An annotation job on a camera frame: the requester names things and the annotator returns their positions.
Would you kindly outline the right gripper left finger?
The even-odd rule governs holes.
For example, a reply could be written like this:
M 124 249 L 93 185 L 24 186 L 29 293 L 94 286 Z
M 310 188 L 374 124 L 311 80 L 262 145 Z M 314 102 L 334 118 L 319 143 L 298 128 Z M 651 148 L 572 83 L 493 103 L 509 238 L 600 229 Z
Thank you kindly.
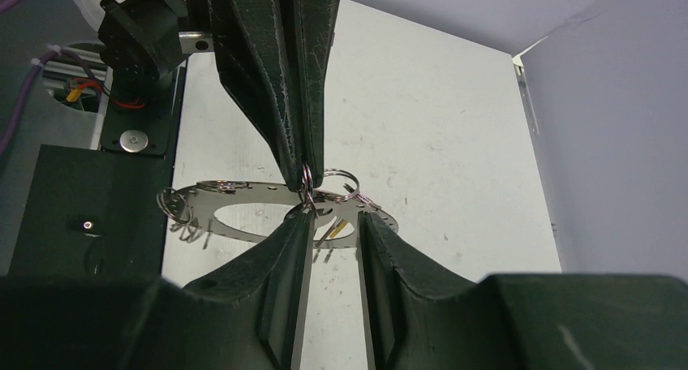
M 1 280 L 4 369 L 297 369 L 312 210 L 185 286 L 162 277 Z

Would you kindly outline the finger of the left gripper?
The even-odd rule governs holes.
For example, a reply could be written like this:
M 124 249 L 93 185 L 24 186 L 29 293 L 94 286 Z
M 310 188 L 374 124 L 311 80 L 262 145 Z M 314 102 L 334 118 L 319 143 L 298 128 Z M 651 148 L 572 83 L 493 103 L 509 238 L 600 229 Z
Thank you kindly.
M 302 187 L 302 118 L 280 0 L 185 0 L 211 34 L 222 87 L 268 144 L 291 191 Z
M 278 0 L 287 56 L 288 105 L 278 165 L 288 187 L 300 187 L 303 168 L 315 187 L 324 178 L 325 77 L 340 0 Z

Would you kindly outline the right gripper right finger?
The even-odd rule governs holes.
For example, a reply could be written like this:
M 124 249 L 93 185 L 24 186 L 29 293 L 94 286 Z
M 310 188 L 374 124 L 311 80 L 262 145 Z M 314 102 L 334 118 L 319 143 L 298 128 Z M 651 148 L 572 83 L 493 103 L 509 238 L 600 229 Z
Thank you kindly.
M 687 285 L 663 275 L 499 273 L 472 282 L 358 219 L 370 369 L 684 369 Z

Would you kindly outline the metal disc keyring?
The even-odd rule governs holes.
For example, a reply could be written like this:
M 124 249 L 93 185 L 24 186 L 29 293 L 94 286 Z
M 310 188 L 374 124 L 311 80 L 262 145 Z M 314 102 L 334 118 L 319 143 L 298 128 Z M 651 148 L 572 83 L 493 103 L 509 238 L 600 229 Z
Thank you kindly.
M 361 212 L 375 213 L 393 231 L 396 219 L 360 191 L 359 180 L 349 171 L 327 169 L 325 176 L 343 182 L 340 192 L 315 190 L 308 200 L 280 183 L 206 180 L 181 189 L 157 193 L 157 205 L 170 219 L 170 229 L 183 242 L 216 235 L 259 243 L 297 209 L 316 208 L 316 222 L 339 217 L 358 230 Z

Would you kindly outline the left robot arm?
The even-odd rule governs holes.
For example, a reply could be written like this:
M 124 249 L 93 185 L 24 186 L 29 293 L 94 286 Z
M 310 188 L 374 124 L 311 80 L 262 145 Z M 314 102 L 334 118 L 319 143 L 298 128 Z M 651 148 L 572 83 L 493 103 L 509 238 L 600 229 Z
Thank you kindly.
M 325 174 L 325 77 L 340 0 L 74 0 L 104 44 L 102 59 L 148 90 L 209 37 L 222 87 L 268 144 L 291 191 Z

